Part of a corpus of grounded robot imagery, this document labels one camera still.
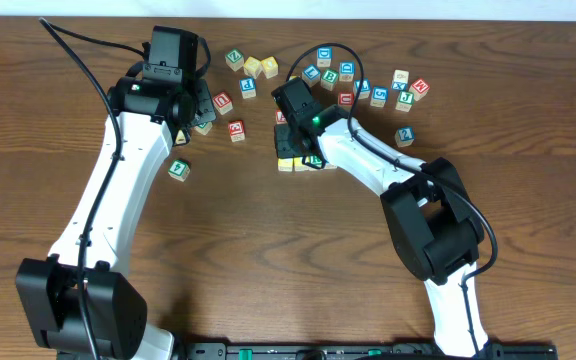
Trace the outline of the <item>yellow C block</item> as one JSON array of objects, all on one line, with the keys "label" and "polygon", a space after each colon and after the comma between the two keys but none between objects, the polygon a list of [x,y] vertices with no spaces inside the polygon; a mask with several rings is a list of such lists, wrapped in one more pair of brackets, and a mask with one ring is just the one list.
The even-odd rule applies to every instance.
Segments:
[{"label": "yellow C block", "polygon": [[294,159],[279,159],[277,162],[278,170],[281,172],[292,172],[294,170]]}]

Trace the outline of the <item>yellow O block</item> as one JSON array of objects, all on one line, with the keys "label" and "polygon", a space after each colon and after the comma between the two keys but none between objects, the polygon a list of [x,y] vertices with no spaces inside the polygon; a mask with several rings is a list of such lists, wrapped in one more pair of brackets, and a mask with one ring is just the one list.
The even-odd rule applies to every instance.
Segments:
[{"label": "yellow O block", "polygon": [[293,159],[293,164],[295,172],[307,171],[309,169],[309,167],[304,163],[303,157],[295,157]]}]

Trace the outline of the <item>green R block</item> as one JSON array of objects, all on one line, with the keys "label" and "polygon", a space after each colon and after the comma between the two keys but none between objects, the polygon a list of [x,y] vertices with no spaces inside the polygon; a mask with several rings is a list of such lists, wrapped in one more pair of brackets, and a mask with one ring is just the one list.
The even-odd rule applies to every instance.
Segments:
[{"label": "green R block", "polygon": [[311,169],[311,170],[322,170],[325,168],[325,164],[324,162],[317,156],[315,155],[311,155],[308,156],[306,158],[306,162],[305,164]]}]

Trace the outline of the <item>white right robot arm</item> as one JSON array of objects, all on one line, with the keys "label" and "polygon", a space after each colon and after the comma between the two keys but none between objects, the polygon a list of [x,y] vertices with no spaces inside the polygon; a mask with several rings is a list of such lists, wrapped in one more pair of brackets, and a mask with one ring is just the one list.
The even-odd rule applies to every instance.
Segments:
[{"label": "white right robot arm", "polygon": [[305,81],[293,78],[271,93],[287,120],[279,132],[279,157],[316,156],[343,169],[379,196],[400,261],[424,283],[435,322],[434,340],[448,356],[483,354],[474,279],[479,245],[494,232],[472,203],[456,168],[430,163],[391,148],[361,127],[350,112],[323,107]]}]

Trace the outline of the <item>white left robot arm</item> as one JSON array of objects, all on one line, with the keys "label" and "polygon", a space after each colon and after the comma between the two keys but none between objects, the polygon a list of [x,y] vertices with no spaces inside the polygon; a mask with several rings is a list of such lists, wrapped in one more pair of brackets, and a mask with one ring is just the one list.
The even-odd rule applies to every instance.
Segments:
[{"label": "white left robot arm", "polygon": [[151,325],[128,281],[137,224],[154,177],[215,109],[197,34],[154,28],[139,61],[99,96],[102,147],[80,202],[43,260],[26,258],[15,285],[35,342],[61,359],[180,359],[175,336]]}]

